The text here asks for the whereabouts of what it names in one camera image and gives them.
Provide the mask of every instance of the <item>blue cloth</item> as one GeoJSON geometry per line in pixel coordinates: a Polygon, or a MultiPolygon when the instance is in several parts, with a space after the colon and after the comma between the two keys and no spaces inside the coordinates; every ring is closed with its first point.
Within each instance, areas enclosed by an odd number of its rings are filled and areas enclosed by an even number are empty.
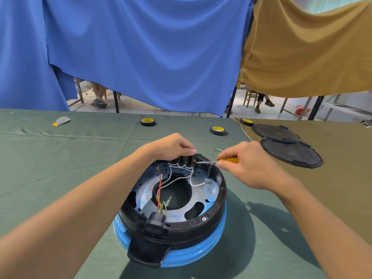
{"type": "Polygon", "coordinates": [[[69,110],[73,77],[49,65],[42,0],[0,0],[0,108],[69,110]]]}
{"type": "Polygon", "coordinates": [[[252,0],[44,0],[49,63],[167,110],[222,115],[252,0]]]}

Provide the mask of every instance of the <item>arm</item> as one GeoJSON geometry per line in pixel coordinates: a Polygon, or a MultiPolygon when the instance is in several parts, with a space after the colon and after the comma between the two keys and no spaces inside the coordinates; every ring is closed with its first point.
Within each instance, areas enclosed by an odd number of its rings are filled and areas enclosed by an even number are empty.
{"type": "Polygon", "coordinates": [[[0,278],[73,278],[146,168],[194,154],[173,134],[82,183],[0,239],[0,278]]]}
{"type": "Polygon", "coordinates": [[[372,247],[311,195],[299,180],[286,173],[258,142],[242,142],[223,151],[217,159],[233,156],[238,156],[238,164],[223,161],[217,166],[245,185],[269,190],[279,197],[328,278],[371,278],[372,247]]]}

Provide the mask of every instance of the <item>screwdriver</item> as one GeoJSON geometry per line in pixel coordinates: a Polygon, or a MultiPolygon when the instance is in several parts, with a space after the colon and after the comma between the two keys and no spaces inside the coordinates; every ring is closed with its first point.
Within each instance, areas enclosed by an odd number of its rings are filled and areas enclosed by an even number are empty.
{"type": "MultiPolygon", "coordinates": [[[[230,161],[232,163],[239,163],[238,158],[222,158],[219,161],[230,161]]],[[[198,164],[214,164],[217,163],[217,161],[198,161],[198,164]]]]}

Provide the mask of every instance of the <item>left hand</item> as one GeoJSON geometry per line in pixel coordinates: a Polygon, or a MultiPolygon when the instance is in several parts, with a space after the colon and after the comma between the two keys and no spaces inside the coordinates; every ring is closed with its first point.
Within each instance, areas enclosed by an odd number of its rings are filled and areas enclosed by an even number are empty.
{"type": "Polygon", "coordinates": [[[178,133],[147,144],[153,153],[154,159],[171,161],[178,157],[195,155],[198,151],[191,142],[178,133]]]}

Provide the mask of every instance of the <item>tan fabric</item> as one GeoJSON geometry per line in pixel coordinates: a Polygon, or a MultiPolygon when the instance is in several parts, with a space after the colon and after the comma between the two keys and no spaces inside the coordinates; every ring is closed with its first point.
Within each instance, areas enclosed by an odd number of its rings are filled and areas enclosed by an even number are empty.
{"type": "MultiPolygon", "coordinates": [[[[321,155],[324,164],[306,169],[273,158],[301,180],[319,200],[372,245],[372,131],[361,123],[252,119],[254,123],[284,125],[321,155]]],[[[262,137],[241,124],[252,139],[262,137]]]]}
{"type": "Polygon", "coordinates": [[[372,1],[309,14],[292,0],[258,0],[238,81],[298,98],[372,90],[372,1]]]}

